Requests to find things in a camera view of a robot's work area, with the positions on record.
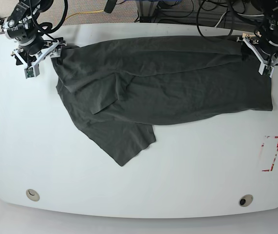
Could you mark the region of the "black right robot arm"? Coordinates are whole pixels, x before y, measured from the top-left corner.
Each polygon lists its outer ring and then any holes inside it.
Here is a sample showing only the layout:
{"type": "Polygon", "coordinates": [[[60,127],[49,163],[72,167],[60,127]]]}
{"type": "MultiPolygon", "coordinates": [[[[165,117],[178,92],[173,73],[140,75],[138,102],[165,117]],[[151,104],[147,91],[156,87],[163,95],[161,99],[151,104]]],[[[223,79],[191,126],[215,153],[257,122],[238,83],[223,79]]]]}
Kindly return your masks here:
{"type": "Polygon", "coordinates": [[[27,77],[34,77],[39,63],[48,55],[57,53],[65,44],[63,38],[54,38],[64,23],[68,13],[68,1],[64,1],[62,18],[56,27],[50,22],[39,24],[39,15],[46,12],[53,4],[52,0],[20,0],[12,14],[4,21],[2,29],[9,39],[19,45],[13,51],[16,65],[23,65],[27,77]]]}

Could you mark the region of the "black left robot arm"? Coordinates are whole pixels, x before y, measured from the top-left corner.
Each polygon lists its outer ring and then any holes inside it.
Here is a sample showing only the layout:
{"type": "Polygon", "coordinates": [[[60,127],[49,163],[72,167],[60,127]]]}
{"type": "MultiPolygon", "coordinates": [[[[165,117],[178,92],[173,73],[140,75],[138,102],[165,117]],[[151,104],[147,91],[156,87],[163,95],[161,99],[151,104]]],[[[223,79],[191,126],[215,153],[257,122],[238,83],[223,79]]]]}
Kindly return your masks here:
{"type": "Polygon", "coordinates": [[[235,18],[254,26],[253,34],[242,34],[237,41],[249,48],[260,61],[259,73],[271,76],[274,68],[278,66],[278,0],[252,0],[250,2],[261,12],[261,21],[238,13],[234,10],[232,1],[226,1],[226,8],[231,13],[232,22],[230,32],[225,38],[228,39],[232,35],[235,18]]]}

